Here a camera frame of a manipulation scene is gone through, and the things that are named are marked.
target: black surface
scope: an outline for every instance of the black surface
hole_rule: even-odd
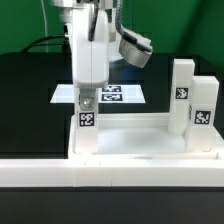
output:
[[[223,224],[223,188],[0,189],[3,224]]]
[[[224,77],[199,56],[153,54],[145,68],[120,60],[110,84],[140,84],[146,104],[101,104],[100,113],[168,112],[174,58],[192,58],[195,75],[220,81],[215,127],[224,136]],[[72,104],[50,104],[57,84],[72,83],[71,56],[10,53],[0,56],[0,158],[66,158]]]

